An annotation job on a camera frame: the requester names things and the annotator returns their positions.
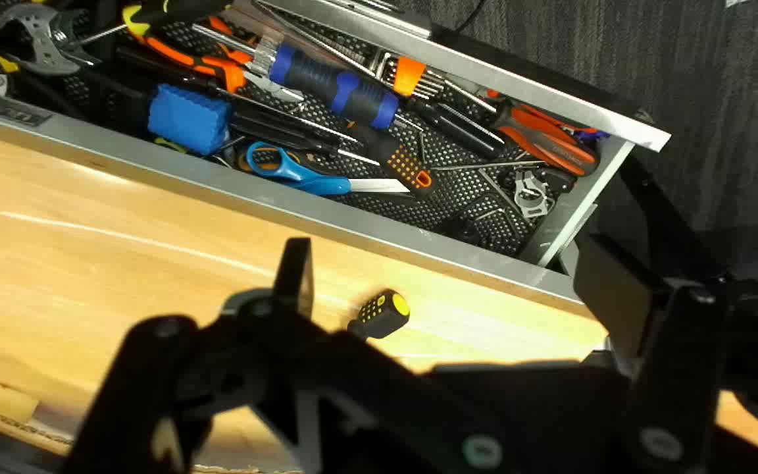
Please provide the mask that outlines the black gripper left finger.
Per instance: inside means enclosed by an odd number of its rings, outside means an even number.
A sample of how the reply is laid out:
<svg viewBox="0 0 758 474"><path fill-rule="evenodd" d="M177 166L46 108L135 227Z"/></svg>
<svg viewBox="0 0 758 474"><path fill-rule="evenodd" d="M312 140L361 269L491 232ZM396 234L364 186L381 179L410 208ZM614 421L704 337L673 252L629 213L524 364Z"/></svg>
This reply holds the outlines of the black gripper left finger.
<svg viewBox="0 0 758 474"><path fill-rule="evenodd" d="M269 287L235 292L212 323L185 313L135 323L61 474L191 474L212 421L254 411L306 474L394 474L412 452L353 399L377 353L329 356L311 320L312 241L285 241Z"/></svg>

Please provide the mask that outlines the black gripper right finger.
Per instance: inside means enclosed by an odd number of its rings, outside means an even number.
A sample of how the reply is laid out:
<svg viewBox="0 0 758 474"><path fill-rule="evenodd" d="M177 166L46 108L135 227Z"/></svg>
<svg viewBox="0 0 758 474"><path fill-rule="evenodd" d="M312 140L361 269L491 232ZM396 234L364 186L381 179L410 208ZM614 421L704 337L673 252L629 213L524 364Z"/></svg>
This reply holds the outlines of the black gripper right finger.
<svg viewBox="0 0 758 474"><path fill-rule="evenodd" d="M758 474L758 445L716 421L731 392L758 421L758 282L673 245L661 273L611 237L579 248L577 292L608 329L624 403L603 474Z"/></svg>

